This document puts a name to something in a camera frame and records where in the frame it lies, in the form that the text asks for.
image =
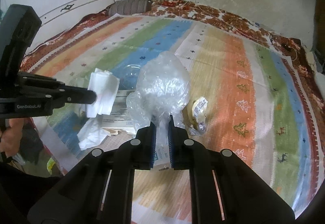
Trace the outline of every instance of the label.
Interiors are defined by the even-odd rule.
[[[192,109],[192,115],[194,118],[198,118],[199,114],[203,113],[206,110],[206,107],[208,105],[208,101],[204,97],[200,97],[193,106],[194,109]]]
[[[44,110],[44,102],[39,99],[21,99],[15,103],[15,112],[39,112]]]
[[[110,115],[103,115],[102,128],[122,129],[133,133],[133,122],[126,107],[126,97],[132,90],[119,90],[117,92]]]
[[[153,168],[155,168],[159,171],[171,168],[168,145],[157,145],[156,146],[155,162],[153,164]]]

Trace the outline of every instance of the bedsheet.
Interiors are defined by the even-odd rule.
[[[73,85],[96,67],[119,77],[127,65],[143,66],[172,51],[191,76],[186,124],[195,100],[204,96],[209,102],[207,132],[196,140],[215,151],[233,150],[296,215],[305,209],[324,179],[324,135],[317,120],[323,101],[306,94],[289,56],[276,46],[181,16],[98,18],[74,36],[58,36],[27,55],[22,69]],[[86,119],[77,116],[74,105],[34,122],[65,172],[90,151],[79,149],[77,133]],[[120,133],[100,148],[115,149],[129,139]],[[136,171],[132,220],[191,223],[188,171]]]

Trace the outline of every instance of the finger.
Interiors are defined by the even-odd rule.
[[[15,129],[22,129],[24,126],[23,118],[9,119],[9,126]]]
[[[17,150],[17,149],[9,150],[9,151],[5,152],[5,155],[6,155],[7,157],[11,157],[11,156],[14,156],[14,155],[18,154],[18,151],[19,151],[19,150]]]
[[[19,151],[20,142],[22,139],[22,131],[8,128],[2,135],[1,145],[3,152],[14,152],[16,154]]]
[[[4,152],[5,146],[3,142],[0,142],[0,153]]]

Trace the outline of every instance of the plastic bag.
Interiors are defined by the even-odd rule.
[[[18,153],[12,157],[17,163],[19,163],[21,166],[24,166],[26,164],[24,158],[22,158],[21,154]]]
[[[136,130],[157,127],[157,145],[168,145],[169,115],[175,126],[184,128],[182,110],[189,102],[191,79],[180,60],[171,52],[162,52],[140,70],[136,91],[126,98]]]

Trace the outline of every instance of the bed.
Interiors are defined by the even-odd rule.
[[[186,126],[193,102],[208,100],[207,131],[192,137],[214,151],[233,150],[300,215],[324,180],[325,151],[324,101],[300,40],[224,10],[154,0],[144,14],[85,16],[32,49],[21,69],[75,85],[95,68],[121,77],[127,65],[141,67],[162,51],[172,51],[191,76]],[[78,146],[85,122],[72,104],[34,118],[63,173],[91,151]],[[129,139],[121,132],[99,147]],[[136,171],[132,221],[191,223],[188,171]]]

